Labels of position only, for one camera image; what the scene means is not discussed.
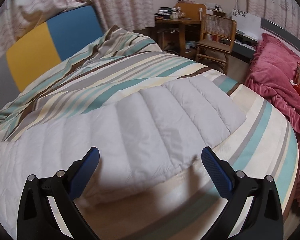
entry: pink velvet bedspread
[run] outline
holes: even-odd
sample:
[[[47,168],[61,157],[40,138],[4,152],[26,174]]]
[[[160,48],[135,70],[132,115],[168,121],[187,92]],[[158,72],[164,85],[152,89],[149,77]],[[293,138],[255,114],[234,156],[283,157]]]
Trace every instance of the pink velvet bedspread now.
[[[289,82],[295,75],[300,57],[277,38],[267,33],[262,37],[245,85],[275,106],[295,131],[299,147],[295,198],[300,206],[300,96]]]

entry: blue gripper pad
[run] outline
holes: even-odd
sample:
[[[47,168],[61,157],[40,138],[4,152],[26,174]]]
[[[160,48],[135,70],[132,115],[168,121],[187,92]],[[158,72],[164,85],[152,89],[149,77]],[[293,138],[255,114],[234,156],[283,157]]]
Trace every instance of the blue gripper pad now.
[[[79,198],[88,184],[92,174],[99,164],[100,153],[95,147],[92,147],[83,159],[83,163],[69,182],[69,197],[71,200]]]
[[[205,147],[202,150],[201,160],[220,196],[227,200],[231,199],[234,183],[222,168],[221,160],[219,160],[210,147]]]

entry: desk leg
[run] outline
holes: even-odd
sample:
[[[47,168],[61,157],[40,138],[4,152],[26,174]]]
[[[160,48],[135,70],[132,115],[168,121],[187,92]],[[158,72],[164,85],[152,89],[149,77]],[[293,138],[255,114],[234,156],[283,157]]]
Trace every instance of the desk leg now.
[[[179,24],[179,46],[180,46],[180,56],[186,56],[186,26],[184,24]]]

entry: rattan chair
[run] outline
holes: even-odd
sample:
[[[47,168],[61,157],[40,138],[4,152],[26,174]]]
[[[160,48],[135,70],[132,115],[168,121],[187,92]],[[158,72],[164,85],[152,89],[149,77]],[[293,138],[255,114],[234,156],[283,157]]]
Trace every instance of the rattan chair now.
[[[226,75],[229,65],[229,54],[232,53],[232,48],[235,38],[235,30],[237,22],[231,19],[223,18],[216,15],[207,14],[202,18],[200,41],[197,43],[196,61],[201,58],[206,58],[224,64],[223,73]],[[218,36],[228,40],[226,43],[211,41],[206,39],[207,34]],[[225,55],[225,60],[205,55],[207,50],[221,52]]]

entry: white quilt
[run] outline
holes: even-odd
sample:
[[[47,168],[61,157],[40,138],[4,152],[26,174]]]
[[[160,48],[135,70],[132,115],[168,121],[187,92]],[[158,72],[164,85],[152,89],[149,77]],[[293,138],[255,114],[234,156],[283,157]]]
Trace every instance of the white quilt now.
[[[143,89],[87,114],[28,129],[0,142],[0,223],[16,239],[20,196],[30,174],[50,177],[81,159],[91,146],[100,163],[85,205],[136,194],[166,181],[215,147],[246,119],[232,100],[202,75]]]

